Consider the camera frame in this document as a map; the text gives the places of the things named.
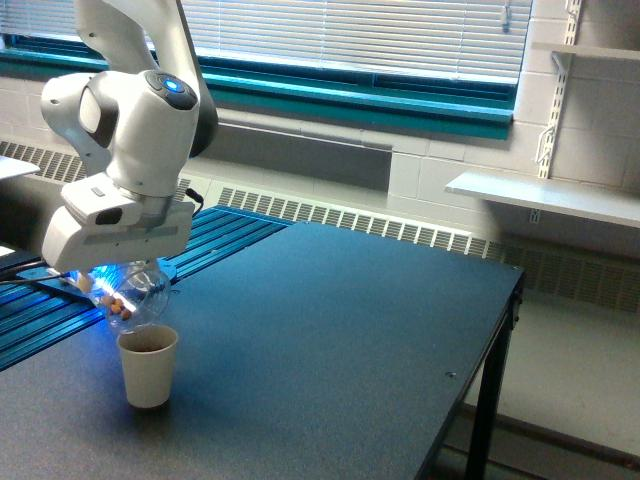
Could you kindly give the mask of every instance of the blue light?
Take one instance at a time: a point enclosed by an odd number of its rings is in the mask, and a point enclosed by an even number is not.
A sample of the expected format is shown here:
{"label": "blue light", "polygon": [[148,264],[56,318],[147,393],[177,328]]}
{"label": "blue light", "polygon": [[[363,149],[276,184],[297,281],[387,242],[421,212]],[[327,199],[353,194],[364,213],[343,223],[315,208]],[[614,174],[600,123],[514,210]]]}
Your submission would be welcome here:
{"label": "blue light", "polygon": [[174,82],[173,80],[166,79],[164,81],[164,86],[167,87],[168,90],[172,92],[179,92],[182,90],[182,87],[178,82]]}

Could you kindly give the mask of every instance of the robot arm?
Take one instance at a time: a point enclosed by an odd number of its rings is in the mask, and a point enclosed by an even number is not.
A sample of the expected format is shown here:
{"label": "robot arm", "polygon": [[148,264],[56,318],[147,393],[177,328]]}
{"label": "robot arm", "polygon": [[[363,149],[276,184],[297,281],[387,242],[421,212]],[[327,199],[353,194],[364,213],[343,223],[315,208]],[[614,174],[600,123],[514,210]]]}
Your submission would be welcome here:
{"label": "robot arm", "polygon": [[82,37],[124,71],[45,87],[45,119],[93,163],[90,177],[62,189],[65,206],[51,220],[43,256],[68,271],[177,254],[193,208],[173,201],[178,174],[217,125],[180,2],[76,0],[76,8]]}

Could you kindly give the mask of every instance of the radiator vent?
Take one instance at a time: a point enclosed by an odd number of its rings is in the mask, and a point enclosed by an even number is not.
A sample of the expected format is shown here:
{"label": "radiator vent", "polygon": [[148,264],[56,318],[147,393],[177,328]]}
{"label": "radiator vent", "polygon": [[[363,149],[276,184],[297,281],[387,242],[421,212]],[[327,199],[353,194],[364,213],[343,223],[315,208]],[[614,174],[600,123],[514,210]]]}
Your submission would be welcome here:
{"label": "radiator vent", "polygon": [[[68,153],[0,141],[0,155],[33,163],[40,168],[40,171],[34,175],[60,183],[75,182],[87,176],[87,171],[80,157]],[[179,179],[178,188],[174,195],[176,200],[180,202],[184,200],[185,192],[190,183],[191,181],[185,178]]]}
{"label": "radiator vent", "polygon": [[291,221],[324,223],[517,265],[527,272],[526,286],[544,293],[632,313],[640,306],[637,264],[621,264],[586,252],[558,253],[552,248],[512,245],[440,225],[231,186],[223,186],[217,200],[220,205]]}

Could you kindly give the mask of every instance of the paper cup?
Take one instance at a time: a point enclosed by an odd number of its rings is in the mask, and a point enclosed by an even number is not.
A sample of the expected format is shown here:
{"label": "paper cup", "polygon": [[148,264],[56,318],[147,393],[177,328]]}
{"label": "paper cup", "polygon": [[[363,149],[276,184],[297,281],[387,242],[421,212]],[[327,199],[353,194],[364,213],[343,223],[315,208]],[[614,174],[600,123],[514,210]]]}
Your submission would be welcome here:
{"label": "paper cup", "polygon": [[164,325],[147,325],[118,337],[127,401],[154,408],[169,399],[178,334]]}

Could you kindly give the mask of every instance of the white shelf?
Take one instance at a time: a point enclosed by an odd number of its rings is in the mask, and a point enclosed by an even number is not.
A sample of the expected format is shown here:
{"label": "white shelf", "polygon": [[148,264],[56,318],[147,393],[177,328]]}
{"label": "white shelf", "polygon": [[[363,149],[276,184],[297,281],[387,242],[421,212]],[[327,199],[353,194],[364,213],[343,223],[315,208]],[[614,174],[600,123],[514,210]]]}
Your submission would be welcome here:
{"label": "white shelf", "polygon": [[14,160],[0,155],[0,180],[40,171],[33,163]]}
{"label": "white shelf", "polygon": [[562,45],[560,43],[533,42],[537,50],[550,50],[554,53],[575,55],[585,58],[640,61],[640,51],[619,48],[587,47],[580,45]]}
{"label": "white shelf", "polygon": [[507,173],[465,172],[446,191],[493,202],[640,227],[640,194]]}

